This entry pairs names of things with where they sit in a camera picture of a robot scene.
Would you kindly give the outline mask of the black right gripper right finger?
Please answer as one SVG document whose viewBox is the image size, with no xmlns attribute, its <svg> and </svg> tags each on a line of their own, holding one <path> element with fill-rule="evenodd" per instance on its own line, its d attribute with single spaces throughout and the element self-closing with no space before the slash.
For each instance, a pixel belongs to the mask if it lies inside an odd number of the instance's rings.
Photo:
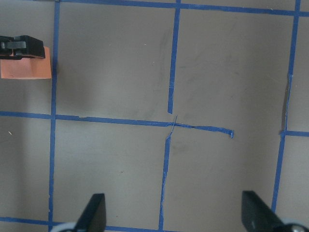
<svg viewBox="0 0 309 232">
<path fill-rule="evenodd" d="M 254 191 L 242 192 L 241 221 L 247 232 L 290 231 Z"/>
</svg>

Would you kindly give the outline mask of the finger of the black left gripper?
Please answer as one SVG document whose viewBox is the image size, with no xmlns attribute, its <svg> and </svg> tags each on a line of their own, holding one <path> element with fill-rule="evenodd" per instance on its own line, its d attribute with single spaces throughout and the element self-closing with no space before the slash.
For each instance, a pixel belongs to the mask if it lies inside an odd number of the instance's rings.
<svg viewBox="0 0 309 232">
<path fill-rule="evenodd" d="M 28 35 L 0 37 L 0 59 L 45 58 L 43 41 Z"/>
</svg>

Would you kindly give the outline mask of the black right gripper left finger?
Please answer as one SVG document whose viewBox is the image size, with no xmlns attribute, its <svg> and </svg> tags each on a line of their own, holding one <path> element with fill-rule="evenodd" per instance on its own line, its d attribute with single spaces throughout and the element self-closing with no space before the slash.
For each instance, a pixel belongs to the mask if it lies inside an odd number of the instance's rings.
<svg viewBox="0 0 309 232">
<path fill-rule="evenodd" d="M 76 222 L 74 232 L 104 232 L 106 228 L 106 203 L 104 193 L 93 194 Z"/>
</svg>

